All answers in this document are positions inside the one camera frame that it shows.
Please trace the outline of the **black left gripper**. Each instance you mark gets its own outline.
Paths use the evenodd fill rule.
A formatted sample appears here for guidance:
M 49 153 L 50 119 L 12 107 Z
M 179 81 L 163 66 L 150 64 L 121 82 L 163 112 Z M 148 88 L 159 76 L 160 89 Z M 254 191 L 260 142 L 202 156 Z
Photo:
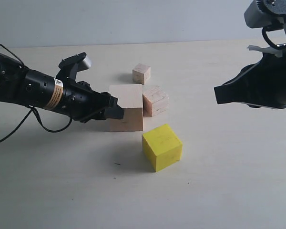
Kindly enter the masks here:
M 81 123 L 124 118 L 124 109 L 118 105 L 116 97 L 94 91 L 84 81 L 64 84 L 61 113 Z

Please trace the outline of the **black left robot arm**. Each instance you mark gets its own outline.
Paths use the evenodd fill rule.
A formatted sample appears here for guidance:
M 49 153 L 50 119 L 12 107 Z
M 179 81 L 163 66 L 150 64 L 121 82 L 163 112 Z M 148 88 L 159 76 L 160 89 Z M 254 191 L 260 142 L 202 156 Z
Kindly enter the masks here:
M 92 63 L 85 52 L 63 59 L 56 77 L 30 69 L 0 53 L 0 102 L 37 107 L 86 123 L 89 120 L 121 120 L 124 110 L 108 92 L 94 91 L 78 72 Z

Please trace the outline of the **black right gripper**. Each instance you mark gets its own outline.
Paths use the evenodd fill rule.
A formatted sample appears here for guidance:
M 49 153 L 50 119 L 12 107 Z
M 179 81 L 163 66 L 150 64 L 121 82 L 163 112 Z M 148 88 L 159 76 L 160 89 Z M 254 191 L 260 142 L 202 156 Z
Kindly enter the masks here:
M 217 104 L 241 103 L 250 108 L 286 108 L 286 49 L 258 48 L 259 62 L 241 69 L 237 76 L 214 87 Z

